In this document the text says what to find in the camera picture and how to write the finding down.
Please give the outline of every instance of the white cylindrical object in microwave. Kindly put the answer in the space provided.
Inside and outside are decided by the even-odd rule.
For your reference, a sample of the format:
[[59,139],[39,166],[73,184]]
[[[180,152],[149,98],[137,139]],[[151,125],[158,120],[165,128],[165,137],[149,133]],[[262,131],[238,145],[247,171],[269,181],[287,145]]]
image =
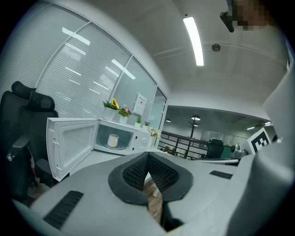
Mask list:
[[110,134],[107,140],[108,146],[115,148],[118,145],[119,136],[116,134]]

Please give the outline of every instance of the black office chair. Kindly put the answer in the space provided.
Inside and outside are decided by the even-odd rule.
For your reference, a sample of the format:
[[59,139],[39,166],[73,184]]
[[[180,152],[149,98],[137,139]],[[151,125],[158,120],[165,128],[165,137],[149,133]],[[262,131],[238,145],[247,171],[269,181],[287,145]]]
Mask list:
[[219,159],[224,150],[223,142],[218,139],[213,139],[208,143],[207,148],[206,159]]
[[28,186],[36,183],[31,169],[30,151],[28,148],[18,148],[18,139],[23,135],[18,110],[28,104],[31,91],[34,90],[16,81],[12,85],[12,92],[4,92],[0,103],[1,167],[6,177],[8,195],[19,201],[26,199]]
[[29,138],[29,149],[35,162],[35,174],[40,183],[49,187],[56,184],[51,174],[46,146],[47,118],[58,117],[54,100],[46,95],[31,92],[29,102],[19,109],[19,121],[25,136]]

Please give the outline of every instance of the white microwave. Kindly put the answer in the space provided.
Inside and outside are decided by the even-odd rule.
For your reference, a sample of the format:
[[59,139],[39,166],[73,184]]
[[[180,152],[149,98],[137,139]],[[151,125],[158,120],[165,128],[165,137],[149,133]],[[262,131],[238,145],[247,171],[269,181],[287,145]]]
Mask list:
[[[110,135],[116,146],[109,146]],[[47,154],[53,177],[58,181],[94,149],[128,155],[145,152],[151,134],[133,125],[94,118],[48,118]]]

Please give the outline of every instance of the chair headrest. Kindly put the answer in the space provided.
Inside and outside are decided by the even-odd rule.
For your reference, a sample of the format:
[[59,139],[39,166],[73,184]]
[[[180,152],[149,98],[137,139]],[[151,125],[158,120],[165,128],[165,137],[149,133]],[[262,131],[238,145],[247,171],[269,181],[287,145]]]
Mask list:
[[218,139],[213,139],[212,141],[211,141],[211,143],[212,144],[216,144],[216,145],[222,145],[223,144],[223,142],[221,141],[221,140],[218,140]]
[[11,86],[11,91],[16,94],[17,96],[20,96],[22,98],[29,99],[31,96],[31,92],[35,91],[36,88],[29,88],[25,85],[23,85],[20,81],[16,81]]
[[27,110],[36,112],[51,112],[55,108],[52,97],[32,91],[27,104]]

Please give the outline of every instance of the railing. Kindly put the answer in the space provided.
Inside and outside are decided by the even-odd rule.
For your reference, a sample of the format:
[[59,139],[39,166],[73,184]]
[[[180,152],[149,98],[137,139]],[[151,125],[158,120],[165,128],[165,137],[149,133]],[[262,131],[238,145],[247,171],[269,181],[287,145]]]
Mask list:
[[[185,136],[181,136],[181,135],[176,135],[176,134],[172,134],[172,133],[165,132],[165,131],[162,131],[161,138],[165,139],[165,140],[175,142],[176,144],[172,145],[170,143],[167,143],[167,142],[164,142],[164,141],[160,140],[159,144],[158,144],[159,147],[165,148],[164,146],[161,146],[162,143],[166,144],[166,145],[169,145],[169,146],[173,146],[174,150],[172,151],[172,155],[175,155],[175,154],[184,155],[183,158],[185,158],[185,159],[187,157],[190,157],[191,159],[195,158],[195,157],[189,156],[188,155],[189,152],[199,154],[199,155],[204,155],[203,153],[198,153],[198,152],[191,151],[189,149],[190,147],[198,148],[198,149],[202,149],[202,150],[207,150],[208,142],[197,140],[197,139],[194,139],[194,138],[189,138],[189,137],[185,137]],[[178,147],[179,144],[183,144],[183,145],[188,146],[188,147],[187,148],[181,148],[181,147]],[[178,148],[181,149],[181,150],[185,150],[185,154],[177,152]]]

